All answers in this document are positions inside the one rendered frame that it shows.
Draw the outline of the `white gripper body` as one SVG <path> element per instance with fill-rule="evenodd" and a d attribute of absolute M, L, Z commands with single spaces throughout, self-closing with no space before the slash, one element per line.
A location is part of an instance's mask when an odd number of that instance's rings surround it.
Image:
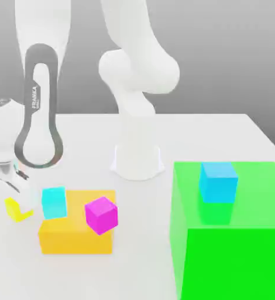
<path fill-rule="evenodd" d="M 39 205 L 39 192 L 34 184 L 20 175 L 0 179 L 0 199 L 11 197 L 20 207 L 22 213 L 34 210 Z"/>

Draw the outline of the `large orange box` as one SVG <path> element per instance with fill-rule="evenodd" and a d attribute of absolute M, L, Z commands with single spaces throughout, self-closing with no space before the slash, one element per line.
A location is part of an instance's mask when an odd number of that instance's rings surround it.
<path fill-rule="evenodd" d="M 114 190 L 66 191 L 67 216 L 44 220 L 39 229 L 43 254 L 111 254 L 114 231 L 98 235 L 87 223 L 84 205 L 102 196 L 115 202 Z"/>

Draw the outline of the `small cyan cube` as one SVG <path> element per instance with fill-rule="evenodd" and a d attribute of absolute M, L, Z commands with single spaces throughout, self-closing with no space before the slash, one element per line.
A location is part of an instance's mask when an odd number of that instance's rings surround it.
<path fill-rule="evenodd" d="M 65 187 L 59 186 L 43 189 L 42 209 L 45 220 L 66 217 L 67 201 Z"/>

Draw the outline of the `small blue cube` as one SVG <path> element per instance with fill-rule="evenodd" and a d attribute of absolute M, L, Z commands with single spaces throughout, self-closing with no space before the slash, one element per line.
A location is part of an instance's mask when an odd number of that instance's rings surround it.
<path fill-rule="evenodd" d="M 233 203 L 238 174 L 231 162 L 201 162 L 199 189 L 204 203 Z"/>

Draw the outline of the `large green box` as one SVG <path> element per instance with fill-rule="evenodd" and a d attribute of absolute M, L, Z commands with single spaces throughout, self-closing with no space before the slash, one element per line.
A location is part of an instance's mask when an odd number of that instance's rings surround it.
<path fill-rule="evenodd" d="M 201 162 L 175 162 L 170 245 L 177 300 L 275 300 L 275 163 L 233 162 L 232 203 L 207 203 Z"/>

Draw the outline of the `small magenta cube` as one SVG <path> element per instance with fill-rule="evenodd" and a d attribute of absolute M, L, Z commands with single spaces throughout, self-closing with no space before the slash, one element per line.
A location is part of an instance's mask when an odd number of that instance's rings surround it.
<path fill-rule="evenodd" d="M 118 207 L 103 196 L 84 206 L 86 223 L 102 235 L 118 225 Z"/>

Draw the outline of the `small yellow cube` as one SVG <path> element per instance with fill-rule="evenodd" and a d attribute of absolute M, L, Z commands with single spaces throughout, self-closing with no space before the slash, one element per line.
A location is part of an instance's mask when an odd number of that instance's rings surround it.
<path fill-rule="evenodd" d="M 33 207 L 23 201 L 16 201 L 8 197 L 4 202 L 8 216 L 16 223 L 24 221 L 34 214 Z"/>

